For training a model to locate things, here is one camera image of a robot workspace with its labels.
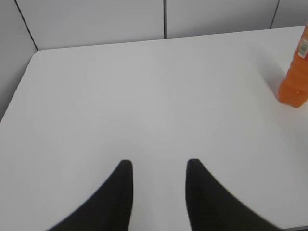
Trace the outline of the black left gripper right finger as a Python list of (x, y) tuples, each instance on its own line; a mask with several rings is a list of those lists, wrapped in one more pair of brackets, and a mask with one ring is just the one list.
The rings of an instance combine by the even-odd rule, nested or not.
[(228, 192), (199, 159), (187, 163), (185, 197), (193, 231), (279, 231)]

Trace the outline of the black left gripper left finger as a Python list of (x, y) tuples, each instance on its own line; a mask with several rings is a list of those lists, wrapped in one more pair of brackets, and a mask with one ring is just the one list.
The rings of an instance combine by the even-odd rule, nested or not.
[(127, 231), (133, 204), (132, 162), (122, 160), (101, 187), (51, 231)]

